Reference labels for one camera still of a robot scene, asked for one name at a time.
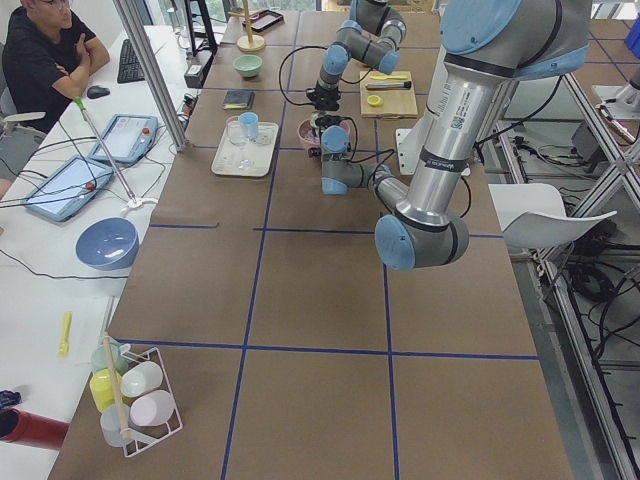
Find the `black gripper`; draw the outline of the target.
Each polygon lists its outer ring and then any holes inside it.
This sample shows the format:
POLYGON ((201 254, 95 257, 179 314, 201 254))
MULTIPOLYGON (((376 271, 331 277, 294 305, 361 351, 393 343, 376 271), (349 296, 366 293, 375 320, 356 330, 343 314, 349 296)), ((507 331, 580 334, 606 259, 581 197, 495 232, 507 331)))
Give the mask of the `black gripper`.
POLYGON ((338 110, 341 93, 338 88, 325 88, 316 84, 305 90, 305 95, 315 110, 338 110))
POLYGON ((305 121, 305 149, 308 156, 319 157, 321 155, 321 137, 330 126, 340 126, 350 135, 350 127, 346 117, 329 114, 312 114, 305 121))

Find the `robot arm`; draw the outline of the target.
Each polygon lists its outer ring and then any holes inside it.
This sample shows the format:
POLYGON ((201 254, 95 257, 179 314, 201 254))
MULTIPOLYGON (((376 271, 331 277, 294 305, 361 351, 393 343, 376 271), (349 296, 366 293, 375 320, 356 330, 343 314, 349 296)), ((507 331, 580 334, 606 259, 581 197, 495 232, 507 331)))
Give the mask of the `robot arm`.
POLYGON ((387 1, 352 1, 349 18, 336 31, 336 40, 324 53, 315 87, 306 90, 314 109, 339 109, 338 84, 350 60, 391 74, 399 62, 398 50, 406 33, 402 15, 387 1))
POLYGON ((394 270, 458 260, 469 244, 462 219, 448 210, 456 185, 496 89, 508 80, 557 77, 578 69, 589 47, 587 1, 451 1, 440 21, 446 78, 431 116, 419 129, 421 147, 409 183, 383 166, 347 157, 348 133, 331 113, 339 81, 351 60, 389 74, 407 32, 399 12, 383 1, 355 1, 324 54, 316 85, 307 92, 318 112, 322 189, 343 195, 367 188, 387 208, 375 227, 375 245, 394 270))

